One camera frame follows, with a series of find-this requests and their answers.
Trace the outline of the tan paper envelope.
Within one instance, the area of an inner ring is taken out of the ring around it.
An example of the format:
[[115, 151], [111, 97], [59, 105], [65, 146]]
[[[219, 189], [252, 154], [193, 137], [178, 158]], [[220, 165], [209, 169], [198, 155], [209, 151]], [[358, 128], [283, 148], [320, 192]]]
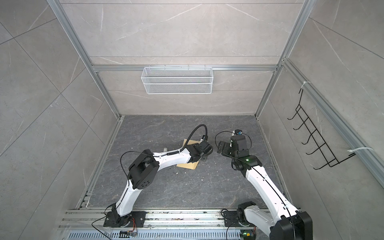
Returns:
[[[199, 144], [200, 142], [201, 141], [189, 140], [188, 145]], [[184, 169], [188, 169], [188, 170], [195, 170], [197, 168], [197, 166], [198, 166], [199, 161], [190, 163], [189, 161], [192, 159], [192, 157], [191, 156], [189, 156], [189, 157], [190, 157], [189, 160], [187, 160], [185, 163], [177, 164], [176, 166], [178, 168], [184, 168]]]

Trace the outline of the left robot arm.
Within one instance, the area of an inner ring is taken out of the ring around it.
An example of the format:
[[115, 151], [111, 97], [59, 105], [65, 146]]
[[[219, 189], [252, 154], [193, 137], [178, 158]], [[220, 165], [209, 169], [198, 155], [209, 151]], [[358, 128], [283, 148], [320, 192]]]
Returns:
[[111, 221], [113, 226], [127, 225], [134, 203], [141, 191], [154, 182], [158, 171], [173, 165], [198, 162], [210, 155], [212, 151], [212, 145], [206, 140], [169, 152], [142, 151], [129, 166], [126, 187], [120, 199], [112, 205], [112, 211], [107, 214], [107, 220]]

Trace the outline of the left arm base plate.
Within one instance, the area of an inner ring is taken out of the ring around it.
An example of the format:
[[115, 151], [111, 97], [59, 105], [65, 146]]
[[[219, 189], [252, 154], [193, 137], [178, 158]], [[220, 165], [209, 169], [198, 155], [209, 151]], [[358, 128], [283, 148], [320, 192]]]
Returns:
[[108, 212], [103, 227], [111, 228], [142, 228], [146, 219], [146, 212], [131, 212], [127, 216], [120, 217], [116, 211]]

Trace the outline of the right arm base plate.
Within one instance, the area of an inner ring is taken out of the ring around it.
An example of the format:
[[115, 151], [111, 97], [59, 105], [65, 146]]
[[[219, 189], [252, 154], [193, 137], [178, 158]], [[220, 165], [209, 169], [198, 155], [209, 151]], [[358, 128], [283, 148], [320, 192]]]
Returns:
[[221, 210], [221, 216], [224, 219], [225, 227], [249, 227], [250, 224], [241, 222], [236, 211]]

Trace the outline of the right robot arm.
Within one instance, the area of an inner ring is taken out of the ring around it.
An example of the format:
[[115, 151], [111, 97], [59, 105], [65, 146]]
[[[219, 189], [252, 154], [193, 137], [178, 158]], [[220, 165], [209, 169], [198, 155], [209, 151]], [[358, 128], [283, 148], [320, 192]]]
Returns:
[[250, 154], [246, 136], [233, 135], [229, 142], [219, 142], [217, 148], [217, 153], [231, 158], [232, 167], [253, 185], [270, 211], [267, 214], [255, 203], [243, 203], [237, 209], [240, 223], [256, 226], [271, 240], [314, 238], [312, 218], [290, 203], [273, 183], [261, 161]]

